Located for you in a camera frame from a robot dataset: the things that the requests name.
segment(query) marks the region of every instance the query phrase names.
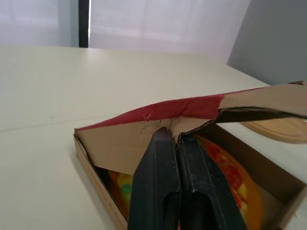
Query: white tabletop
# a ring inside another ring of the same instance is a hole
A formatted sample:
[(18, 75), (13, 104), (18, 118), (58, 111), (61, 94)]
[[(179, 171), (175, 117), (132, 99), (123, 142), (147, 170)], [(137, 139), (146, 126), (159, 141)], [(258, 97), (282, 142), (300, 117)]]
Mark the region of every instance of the white tabletop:
[[(74, 127), (164, 100), (262, 86), (199, 55), (0, 46), (0, 229), (113, 229), (75, 158)], [(221, 126), (307, 182), (307, 145)]]

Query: round wooden board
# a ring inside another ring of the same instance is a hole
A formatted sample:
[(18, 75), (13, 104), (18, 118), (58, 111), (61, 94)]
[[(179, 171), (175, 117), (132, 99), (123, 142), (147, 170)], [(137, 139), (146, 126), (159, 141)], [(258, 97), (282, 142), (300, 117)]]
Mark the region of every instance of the round wooden board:
[(281, 118), (241, 123), (268, 138), (295, 144), (307, 143), (307, 122), (299, 118)]

